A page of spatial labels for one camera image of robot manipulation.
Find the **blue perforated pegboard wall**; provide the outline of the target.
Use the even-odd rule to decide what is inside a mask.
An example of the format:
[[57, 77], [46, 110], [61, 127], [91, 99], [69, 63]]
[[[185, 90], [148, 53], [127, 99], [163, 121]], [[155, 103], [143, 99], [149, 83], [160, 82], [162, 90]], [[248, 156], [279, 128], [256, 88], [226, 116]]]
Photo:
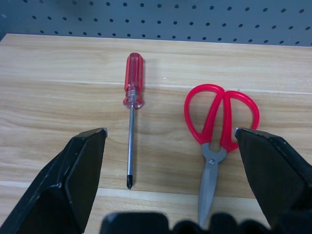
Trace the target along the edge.
[[6, 34], [312, 47], [312, 0], [0, 0]]

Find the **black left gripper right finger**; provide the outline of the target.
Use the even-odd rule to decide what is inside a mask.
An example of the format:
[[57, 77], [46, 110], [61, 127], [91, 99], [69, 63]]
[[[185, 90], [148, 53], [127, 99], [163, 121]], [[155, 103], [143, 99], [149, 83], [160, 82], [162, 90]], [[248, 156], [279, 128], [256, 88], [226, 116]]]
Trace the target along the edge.
[[245, 173], [274, 231], [312, 231], [312, 165], [285, 139], [237, 128]]

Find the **red handled screwdriver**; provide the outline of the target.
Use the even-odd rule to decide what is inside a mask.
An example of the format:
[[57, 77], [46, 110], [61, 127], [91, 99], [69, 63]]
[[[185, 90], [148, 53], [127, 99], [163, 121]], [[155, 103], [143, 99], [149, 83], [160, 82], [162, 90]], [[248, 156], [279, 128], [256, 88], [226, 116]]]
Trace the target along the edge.
[[128, 166], [127, 188], [133, 186], [133, 158], [134, 158], [134, 132], [135, 111], [143, 105], [143, 57], [139, 53], [131, 53], [127, 58], [125, 73], [125, 99], [123, 105], [130, 110], [129, 140], [128, 140]]

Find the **red handled scissors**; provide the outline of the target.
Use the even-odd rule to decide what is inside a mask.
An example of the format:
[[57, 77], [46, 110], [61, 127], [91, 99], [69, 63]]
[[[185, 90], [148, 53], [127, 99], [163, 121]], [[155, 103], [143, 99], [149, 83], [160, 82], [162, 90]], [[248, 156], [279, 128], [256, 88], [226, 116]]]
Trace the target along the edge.
[[[192, 98], [202, 92], [215, 93], [215, 98], [208, 111], [203, 129], [198, 132], [191, 120], [190, 104]], [[201, 145], [201, 152], [205, 158], [205, 166], [203, 168], [199, 195], [198, 195], [198, 225], [205, 227], [209, 212], [212, 207], [217, 178], [218, 167], [227, 156], [228, 152], [236, 150], [238, 143], [232, 141], [232, 107], [231, 100], [236, 99], [244, 103], [253, 115], [251, 128], [256, 130], [260, 121], [260, 112], [256, 103], [246, 94], [239, 91], [225, 91], [222, 87], [215, 84], [202, 84], [193, 88], [186, 96], [184, 102], [184, 117], [189, 131], [195, 140]], [[210, 148], [212, 142], [214, 123], [220, 104], [223, 103], [223, 125], [220, 139], [220, 150], [213, 151]]]

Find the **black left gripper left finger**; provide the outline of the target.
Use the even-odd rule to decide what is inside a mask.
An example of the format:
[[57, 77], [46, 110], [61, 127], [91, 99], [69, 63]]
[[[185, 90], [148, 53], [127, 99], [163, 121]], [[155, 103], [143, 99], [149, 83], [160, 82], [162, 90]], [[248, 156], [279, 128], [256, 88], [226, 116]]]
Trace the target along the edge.
[[81, 132], [38, 173], [0, 234], [83, 234], [98, 190], [106, 128]]

